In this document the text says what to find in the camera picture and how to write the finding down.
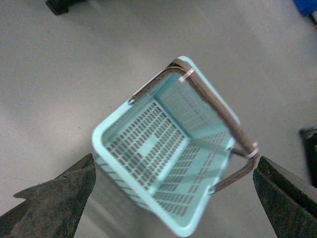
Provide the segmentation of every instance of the metal handle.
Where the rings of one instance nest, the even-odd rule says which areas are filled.
[[[152,89],[160,81],[162,81],[167,75],[178,73],[183,76],[191,68],[192,67],[187,62],[184,62],[180,59],[175,59],[158,76],[156,76],[153,80],[146,84],[136,94],[134,94],[129,101],[133,103],[135,99],[140,99],[150,89]],[[224,124],[228,127],[230,134],[241,145],[242,153],[244,155],[249,155],[249,160],[243,168],[239,169],[237,172],[220,181],[214,186],[213,190],[215,192],[218,192],[248,174],[255,167],[256,159],[257,157],[259,157],[259,151],[254,146],[253,141],[245,134],[242,127],[232,116],[228,108],[219,100],[218,96],[214,94],[208,86],[205,85],[205,83],[200,79],[196,72],[192,72],[188,77],[186,77],[186,82],[189,83],[189,85],[196,91],[200,98],[207,105],[209,105],[222,119]]]

